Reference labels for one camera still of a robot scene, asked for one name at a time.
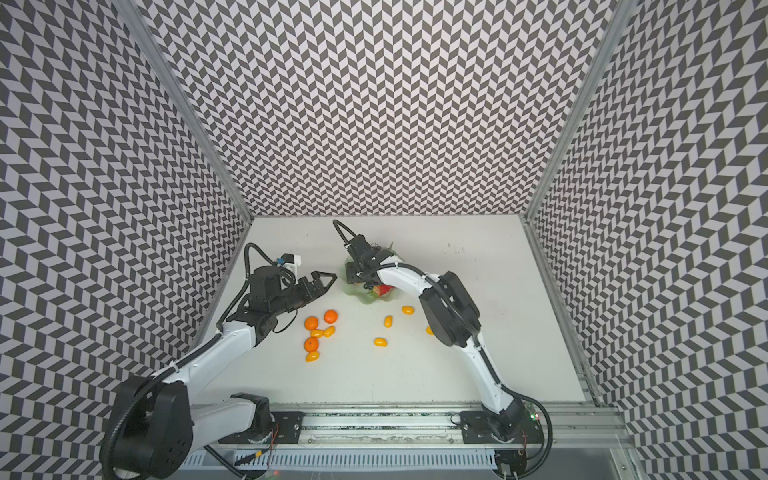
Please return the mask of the green wavy glass bowl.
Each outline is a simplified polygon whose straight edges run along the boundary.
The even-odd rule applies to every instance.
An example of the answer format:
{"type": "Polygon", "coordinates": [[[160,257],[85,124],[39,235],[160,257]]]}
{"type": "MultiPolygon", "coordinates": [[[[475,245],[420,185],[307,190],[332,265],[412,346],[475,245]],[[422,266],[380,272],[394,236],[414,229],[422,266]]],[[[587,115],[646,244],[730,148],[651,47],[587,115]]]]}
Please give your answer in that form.
{"type": "MultiPolygon", "coordinates": [[[[350,255],[346,257],[345,263],[347,261],[353,261],[350,255]]],[[[348,284],[346,282],[344,268],[341,271],[340,279],[342,282],[342,291],[348,296],[355,297],[364,305],[371,305],[375,302],[390,302],[395,300],[398,296],[398,290],[395,289],[393,286],[391,286],[392,290],[386,296],[380,297],[380,298],[374,298],[370,293],[373,286],[365,286],[363,283],[355,284],[355,285],[348,284]]]]}

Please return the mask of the right corner aluminium post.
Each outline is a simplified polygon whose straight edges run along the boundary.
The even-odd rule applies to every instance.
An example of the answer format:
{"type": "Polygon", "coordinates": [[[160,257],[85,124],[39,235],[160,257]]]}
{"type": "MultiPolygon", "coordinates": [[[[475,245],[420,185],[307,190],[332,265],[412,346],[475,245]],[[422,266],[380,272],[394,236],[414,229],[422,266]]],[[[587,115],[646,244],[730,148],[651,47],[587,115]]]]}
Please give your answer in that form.
{"type": "Polygon", "coordinates": [[[543,175],[525,211],[524,219],[527,224],[534,220],[540,210],[637,6],[637,1],[621,0],[617,2],[605,34],[586,72],[584,82],[579,88],[571,111],[555,143],[552,155],[546,162],[543,175]]]}

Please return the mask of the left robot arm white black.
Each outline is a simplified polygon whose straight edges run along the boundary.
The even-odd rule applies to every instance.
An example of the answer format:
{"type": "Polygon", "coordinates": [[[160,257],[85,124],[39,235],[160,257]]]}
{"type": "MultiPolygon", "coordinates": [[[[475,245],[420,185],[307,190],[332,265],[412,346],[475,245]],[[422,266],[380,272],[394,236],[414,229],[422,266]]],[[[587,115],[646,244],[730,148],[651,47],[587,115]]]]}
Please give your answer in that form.
{"type": "Polygon", "coordinates": [[[283,265],[252,271],[216,326],[215,334],[183,357],[115,389],[99,461],[106,479],[163,479],[187,456],[236,435],[271,441],[276,421],[264,396],[236,393],[208,406],[195,399],[230,364],[262,343],[278,316],[325,295],[334,273],[298,278],[283,265]]]}

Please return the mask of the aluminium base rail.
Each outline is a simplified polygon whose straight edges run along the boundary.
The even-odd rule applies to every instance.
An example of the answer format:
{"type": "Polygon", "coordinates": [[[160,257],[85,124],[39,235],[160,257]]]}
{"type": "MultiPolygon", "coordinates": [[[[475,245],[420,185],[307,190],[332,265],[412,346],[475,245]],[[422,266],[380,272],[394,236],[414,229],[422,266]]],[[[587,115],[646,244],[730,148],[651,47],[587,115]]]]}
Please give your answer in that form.
{"type": "Polygon", "coordinates": [[[272,432],[196,447],[181,478],[644,479],[619,414],[584,402],[528,411],[506,440],[474,404],[276,404],[272,432]]]}

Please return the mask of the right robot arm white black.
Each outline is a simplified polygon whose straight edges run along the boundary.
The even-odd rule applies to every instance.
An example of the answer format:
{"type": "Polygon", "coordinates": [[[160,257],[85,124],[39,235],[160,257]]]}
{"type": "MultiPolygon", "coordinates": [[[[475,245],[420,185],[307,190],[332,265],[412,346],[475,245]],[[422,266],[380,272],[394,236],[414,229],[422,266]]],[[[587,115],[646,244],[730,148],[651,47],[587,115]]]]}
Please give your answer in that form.
{"type": "Polygon", "coordinates": [[[508,443],[523,421],[537,420],[546,425],[545,446],[552,446],[549,412],[538,400],[504,384],[486,347],[479,309],[455,273],[427,273],[403,261],[393,250],[369,243],[362,234],[343,242],[350,256],[345,265],[349,283],[367,288],[386,285],[414,296],[434,336],[461,352],[494,439],[508,443]]]}

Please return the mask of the left corner aluminium post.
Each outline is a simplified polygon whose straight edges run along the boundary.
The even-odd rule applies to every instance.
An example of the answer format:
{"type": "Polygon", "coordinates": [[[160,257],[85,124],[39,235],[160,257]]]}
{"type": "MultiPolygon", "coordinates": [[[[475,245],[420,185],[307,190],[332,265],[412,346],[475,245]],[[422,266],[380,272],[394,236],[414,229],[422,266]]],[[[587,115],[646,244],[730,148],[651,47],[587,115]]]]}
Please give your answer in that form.
{"type": "Polygon", "coordinates": [[[227,193],[236,210],[250,224],[253,216],[236,183],[229,174],[224,161],[214,146],[209,134],[198,118],[186,93],[171,69],[163,52],[154,40],[148,26],[135,1],[115,0],[112,2],[117,13],[122,18],[130,35],[146,57],[160,85],[165,89],[170,100],[184,120],[187,128],[197,142],[201,152],[216,175],[222,188],[227,193]]]}

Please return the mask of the orange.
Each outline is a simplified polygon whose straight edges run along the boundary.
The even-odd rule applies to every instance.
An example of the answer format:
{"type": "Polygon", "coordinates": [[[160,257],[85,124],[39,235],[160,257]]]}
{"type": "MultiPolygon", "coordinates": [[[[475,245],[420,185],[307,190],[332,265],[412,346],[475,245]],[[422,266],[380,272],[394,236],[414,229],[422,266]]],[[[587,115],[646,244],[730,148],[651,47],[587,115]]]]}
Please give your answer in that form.
{"type": "Polygon", "coordinates": [[[307,338],[303,344],[303,347],[307,353],[316,352],[319,348],[319,340],[314,337],[307,338]]]}
{"type": "Polygon", "coordinates": [[[339,315],[336,310],[327,310],[324,314],[324,321],[329,324],[333,325],[338,321],[339,315]]]}
{"type": "Polygon", "coordinates": [[[319,325],[319,320],[314,316],[308,317],[304,321],[304,328],[308,331],[315,330],[318,327],[318,325],[319,325]]]}

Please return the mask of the corner aluminium post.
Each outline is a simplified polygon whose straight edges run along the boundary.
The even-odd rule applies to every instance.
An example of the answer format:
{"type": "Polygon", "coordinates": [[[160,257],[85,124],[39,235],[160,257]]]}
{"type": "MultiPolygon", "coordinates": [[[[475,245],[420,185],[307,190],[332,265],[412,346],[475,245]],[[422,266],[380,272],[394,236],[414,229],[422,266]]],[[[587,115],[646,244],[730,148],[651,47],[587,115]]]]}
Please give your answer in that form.
{"type": "Polygon", "coordinates": [[[555,143],[552,155],[546,162],[543,175],[525,211],[524,219],[527,224],[534,220],[540,210],[637,6],[637,1],[621,0],[617,2],[605,34],[586,72],[584,82],[579,88],[571,111],[555,143]]]}
{"type": "Polygon", "coordinates": [[[170,100],[184,120],[187,128],[197,142],[201,152],[216,175],[222,188],[227,193],[236,210],[250,224],[253,216],[236,183],[229,174],[224,161],[214,146],[209,134],[198,118],[186,93],[171,69],[163,52],[154,40],[148,26],[135,1],[115,0],[112,2],[117,13],[122,18],[130,35],[146,57],[160,85],[165,89],[170,100]]]}

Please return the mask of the strawberry red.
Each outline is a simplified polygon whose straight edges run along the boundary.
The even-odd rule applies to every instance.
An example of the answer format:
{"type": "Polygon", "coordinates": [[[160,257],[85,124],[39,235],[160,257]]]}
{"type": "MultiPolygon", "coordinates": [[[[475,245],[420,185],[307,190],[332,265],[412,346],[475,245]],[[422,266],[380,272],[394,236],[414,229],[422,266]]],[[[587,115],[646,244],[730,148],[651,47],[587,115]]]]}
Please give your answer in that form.
{"type": "Polygon", "coordinates": [[[374,298],[380,298],[386,296],[392,290],[388,285],[374,285],[370,291],[374,298]]]}

